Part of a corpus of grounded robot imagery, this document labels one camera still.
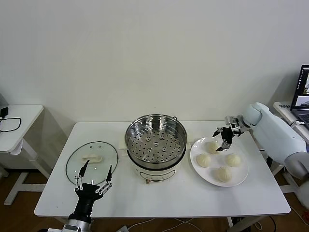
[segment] power cord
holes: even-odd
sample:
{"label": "power cord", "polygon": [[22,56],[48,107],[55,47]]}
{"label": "power cord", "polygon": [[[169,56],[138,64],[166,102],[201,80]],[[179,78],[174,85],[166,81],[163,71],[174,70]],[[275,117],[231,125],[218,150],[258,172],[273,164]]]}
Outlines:
{"label": "power cord", "polygon": [[[166,231],[173,230],[173,229],[175,229],[176,227],[179,227],[179,226],[182,225],[182,224],[189,224],[189,225],[195,227],[199,232],[203,232],[203,231],[202,231],[199,227],[197,227],[196,225],[194,225],[194,224],[192,224],[192,223],[189,223],[189,221],[193,220],[194,218],[192,218],[192,219],[190,219],[190,220],[188,220],[188,221],[183,221],[183,220],[180,220],[180,219],[178,219],[178,218],[174,218],[174,219],[177,220],[177,221],[180,221],[181,223],[178,224],[177,226],[172,227],[172,228],[163,230],[162,232],[166,232]],[[141,224],[150,222],[150,221],[152,221],[152,220],[154,220],[154,218],[153,218],[153,219],[150,219],[150,220],[147,220],[147,221],[143,221],[143,222],[139,222],[139,223],[133,224],[132,226],[130,226],[130,227],[128,228],[128,230],[130,230],[130,229],[133,228],[134,226],[138,226],[138,225],[141,225]]]}
{"label": "power cord", "polygon": [[0,110],[0,126],[1,126],[1,122],[2,121],[4,121],[4,120],[11,120],[11,119],[18,119],[19,121],[18,121],[18,126],[17,126],[17,128],[15,128],[15,129],[12,129],[12,130],[1,130],[0,129],[0,132],[11,132],[11,131],[15,131],[15,130],[17,130],[17,129],[19,129],[20,128],[20,124],[21,124],[21,118],[19,118],[19,117],[11,117],[11,118],[5,118],[7,115],[8,115],[8,112],[9,112],[9,108],[8,107],[5,107],[5,108],[2,108],[1,110]]}
{"label": "power cord", "polygon": [[154,220],[154,218],[153,218],[153,219],[150,219],[150,220],[147,220],[147,221],[140,222],[140,223],[136,223],[136,224],[130,226],[127,230],[129,231],[132,227],[135,227],[135,226],[138,226],[138,225],[141,225],[141,224],[150,222],[150,221],[152,221],[152,220]]}
{"label": "power cord", "polygon": [[309,226],[309,224],[305,222],[305,220],[303,219],[303,217],[300,216],[300,214],[299,214],[293,207],[290,206],[290,208],[294,210],[294,212],[299,216],[299,218],[303,221],[303,223],[304,223],[306,226]]}
{"label": "power cord", "polygon": [[189,221],[182,221],[182,220],[180,220],[180,219],[178,219],[178,218],[175,218],[175,220],[184,222],[185,224],[189,224],[189,225],[195,227],[199,232],[203,232],[203,231],[202,231],[199,227],[197,227],[196,225],[194,225],[194,224],[192,224],[192,223],[189,223]]}
{"label": "power cord", "polygon": [[20,128],[21,118],[19,118],[19,117],[11,117],[11,118],[1,118],[1,117],[0,117],[0,126],[1,126],[1,122],[2,122],[2,121],[11,120],[11,119],[13,119],[13,120],[14,120],[14,119],[15,119],[15,120],[18,119],[18,120],[19,120],[19,121],[18,121],[18,126],[17,126],[15,129],[12,129],[12,130],[4,130],[4,131],[3,131],[3,130],[0,129],[0,132],[11,132],[11,131],[15,131],[15,130],[17,130],[17,129]]}
{"label": "power cord", "polygon": [[[303,221],[303,223],[304,223],[306,226],[309,226],[309,224],[301,217],[301,215],[300,215],[293,207],[290,206],[290,208],[298,215],[298,217]],[[269,216],[269,217],[270,217],[270,219],[272,220],[272,222],[274,223],[274,227],[275,227],[274,232],[276,232],[276,231],[277,231],[276,222],[275,222],[275,220],[274,220],[274,218],[273,218],[272,216]],[[186,223],[186,224],[189,224],[189,225],[191,225],[191,226],[193,226],[193,227],[195,227],[198,231],[203,232],[203,231],[202,231],[199,227],[197,227],[196,225],[194,225],[194,224],[192,224],[192,223],[189,223],[189,221],[193,220],[194,218],[192,218],[192,219],[190,219],[190,220],[188,220],[188,221],[182,221],[182,220],[180,220],[180,219],[178,219],[178,218],[174,218],[174,219],[177,220],[177,221],[180,221],[181,223],[178,224],[177,226],[172,227],[172,228],[163,230],[162,232],[166,232],[166,231],[173,230],[173,229],[175,229],[176,227],[179,227],[179,226],[181,226],[182,224],[185,224],[185,223]],[[128,228],[128,230],[130,230],[130,229],[131,229],[132,227],[134,227],[134,226],[141,225],[141,224],[150,222],[150,221],[152,221],[152,220],[154,220],[154,218],[153,218],[153,219],[150,219],[150,220],[147,220],[147,221],[140,222],[140,223],[136,223],[136,224],[130,226],[130,227]],[[254,226],[255,226],[259,231],[261,231],[262,228],[263,228],[260,222],[255,223]]]}

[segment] laptop screen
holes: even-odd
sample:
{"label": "laptop screen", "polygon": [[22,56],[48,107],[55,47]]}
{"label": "laptop screen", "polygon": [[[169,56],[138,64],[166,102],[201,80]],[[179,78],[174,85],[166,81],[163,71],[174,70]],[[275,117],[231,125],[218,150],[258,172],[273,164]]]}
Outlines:
{"label": "laptop screen", "polygon": [[291,109],[309,109],[309,65],[301,66]]}

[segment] white plate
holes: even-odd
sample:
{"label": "white plate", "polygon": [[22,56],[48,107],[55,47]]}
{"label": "white plate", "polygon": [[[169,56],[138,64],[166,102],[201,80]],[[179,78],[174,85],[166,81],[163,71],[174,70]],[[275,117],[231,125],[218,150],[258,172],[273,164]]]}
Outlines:
{"label": "white plate", "polygon": [[[249,167],[244,153],[236,146],[236,144],[232,144],[227,151],[221,151],[219,154],[210,154],[207,152],[207,145],[209,142],[213,141],[216,140],[206,137],[201,138],[194,143],[190,151],[190,160],[193,168],[204,180],[207,180],[214,185],[221,187],[232,187],[241,184],[247,178],[249,172]],[[197,163],[197,156],[202,153],[210,154],[211,156],[211,164],[208,168],[203,168]],[[230,167],[225,162],[225,157],[231,153],[236,153],[241,157],[241,164],[239,167]],[[224,166],[229,167],[232,173],[232,179],[228,182],[221,182],[216,177],[216,170]]]}

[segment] laptop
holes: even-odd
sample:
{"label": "laptop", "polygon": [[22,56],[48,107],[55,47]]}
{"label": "laptop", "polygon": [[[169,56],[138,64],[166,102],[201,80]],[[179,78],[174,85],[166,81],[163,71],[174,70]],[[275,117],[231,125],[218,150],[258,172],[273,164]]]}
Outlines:
{"label": "laptop", "polygon": [[301,66],[291,111],[309,129],[309,65]]}

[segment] robotic arm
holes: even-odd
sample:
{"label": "robotic arm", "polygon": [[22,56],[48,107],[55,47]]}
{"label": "robotic arm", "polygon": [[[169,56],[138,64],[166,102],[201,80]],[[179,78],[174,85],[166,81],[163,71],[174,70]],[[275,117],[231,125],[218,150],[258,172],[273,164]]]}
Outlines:
{"label": "robotic arm", "polygon": [[78,203],[74,212],[69,216],[69,222],[64,225],[62,230],[48,229],[48,232],[89,232],[91,224],[92,206],[96,200],[99,200],[112,187],[112,166],[110,166],[105,183],[91,185],[83,183],[82,179],[86,172],[89,160],[81,168],[78,175],[75,176],[75,192],[78,196]]}
{"label": "robotic arm", "polygon": [[[291,175],[298,179],[309,177],[309,154],[305,141],[282,119],[273,115],[261,103],[250,105],[244,114],[225,117],[227,127],[217,128],[213,137],[221,134],[222,145],[217,151],[228,150],[232,138],[252,130],[255,139],[274,161],[285,164]],[[309,195],[309,181],[300,187]]]}

